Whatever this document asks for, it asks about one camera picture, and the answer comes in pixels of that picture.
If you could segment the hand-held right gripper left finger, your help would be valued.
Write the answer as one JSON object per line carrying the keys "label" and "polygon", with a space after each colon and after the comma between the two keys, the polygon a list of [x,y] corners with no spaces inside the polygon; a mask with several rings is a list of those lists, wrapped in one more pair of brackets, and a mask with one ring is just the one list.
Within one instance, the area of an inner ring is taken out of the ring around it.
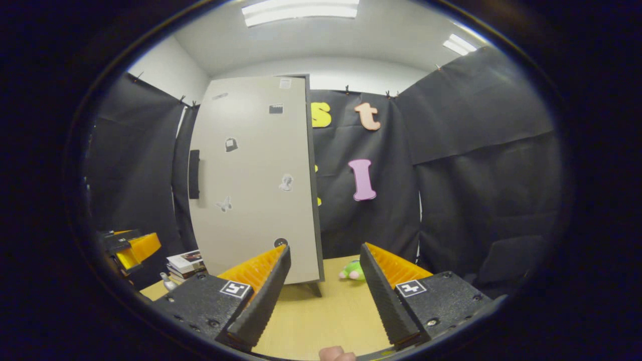
{"label": "hand-held right gripper left finger", "polygon": [[279,245],[218,276],[197,273],[154,306],[199,339],[251,351],[266,329],[290,266],[289,246]]}

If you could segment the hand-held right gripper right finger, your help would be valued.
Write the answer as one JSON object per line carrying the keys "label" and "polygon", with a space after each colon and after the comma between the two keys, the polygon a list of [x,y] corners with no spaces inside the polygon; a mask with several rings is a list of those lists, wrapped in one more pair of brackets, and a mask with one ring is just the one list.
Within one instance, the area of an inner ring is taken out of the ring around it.
{"label": "hand-held right gripper right finger", "polygon": [[360,250],[365,281],[387,338],[397,350],[436,343],[493,315],[490,298],[456,273],[433,274],[376,245]]}

